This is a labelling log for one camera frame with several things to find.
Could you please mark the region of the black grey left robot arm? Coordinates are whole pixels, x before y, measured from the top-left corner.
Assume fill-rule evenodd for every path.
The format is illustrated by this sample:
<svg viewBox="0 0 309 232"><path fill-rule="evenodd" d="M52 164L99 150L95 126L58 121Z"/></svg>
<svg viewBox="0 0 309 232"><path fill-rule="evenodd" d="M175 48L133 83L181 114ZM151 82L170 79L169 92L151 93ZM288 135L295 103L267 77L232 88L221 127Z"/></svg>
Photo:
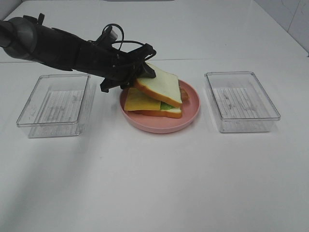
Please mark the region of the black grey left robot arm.
<svg viewBox="0 0 309 232"><path fill-rule="evenodd" d="M155 78L155 71L146 61L156 55L153 47L138 42L138 48L124 52L114 44L121 40L113 27L122 30L118 24L107 24L95 40L82 38L57 28L44 26L44 14L38 18L25 15L0 22L0 46L12 58L29 60L45 66L63 70L77 70L102 77L102 92L120 87L131 87L137 77Z"/></svg>

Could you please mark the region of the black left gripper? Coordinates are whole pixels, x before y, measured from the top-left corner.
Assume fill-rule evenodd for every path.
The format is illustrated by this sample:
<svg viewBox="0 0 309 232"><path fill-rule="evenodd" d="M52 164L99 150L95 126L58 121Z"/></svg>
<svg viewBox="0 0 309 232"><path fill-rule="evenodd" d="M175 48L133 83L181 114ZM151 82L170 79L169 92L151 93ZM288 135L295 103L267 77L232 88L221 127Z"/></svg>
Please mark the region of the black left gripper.
<svg viewBox="0 0 309 232"><path fill-rule="evenodd" d="M135 76L155 78L155 71L146 63L154 55L156 51L147 43L130 52L84 43L79 50L79 71L107 78L100 90L108 93L115 87L133 87L134 83L128 81Z"/></svg>

